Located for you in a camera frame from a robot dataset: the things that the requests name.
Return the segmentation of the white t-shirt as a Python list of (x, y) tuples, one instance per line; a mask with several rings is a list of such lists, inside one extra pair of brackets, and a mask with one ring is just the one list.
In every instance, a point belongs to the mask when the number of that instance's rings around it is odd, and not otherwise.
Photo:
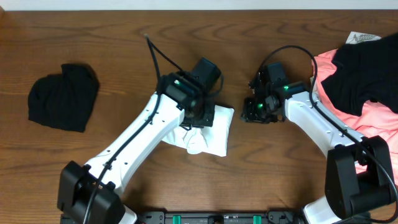
[(186, 149), (189, 154), (204, 152), (225, 157), (233, 115), (233, 108), (216, 105), (212, 127), (192, 128), (189, 131), (177, 127), (168, 133), (162, 141)]

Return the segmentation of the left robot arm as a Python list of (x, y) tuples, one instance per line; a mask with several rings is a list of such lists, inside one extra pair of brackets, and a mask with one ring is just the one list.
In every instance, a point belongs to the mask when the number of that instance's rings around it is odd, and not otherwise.
[(131, 177), (175, 128), (212, 126), (218, 92), (211, 89), (223, 81), (184, 71), (159, 77), (146, 107), (110, 146), (83, 166), (70, 161), (63, 168), (58, 209), (74, 223), (136, 223), (137, 214), (121, 200)]

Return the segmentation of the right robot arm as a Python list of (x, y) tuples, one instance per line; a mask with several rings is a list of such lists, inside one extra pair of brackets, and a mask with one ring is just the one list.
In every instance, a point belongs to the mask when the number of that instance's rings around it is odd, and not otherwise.
[(241, 115), (249, 123), (289, 121), (326, 157), (325, 194), (291, 216), (291, 223), (378, 223), (369, 212), (397, 203), (387, 142), (367, 138), (329, 112), (302, 82), (251, 81)]

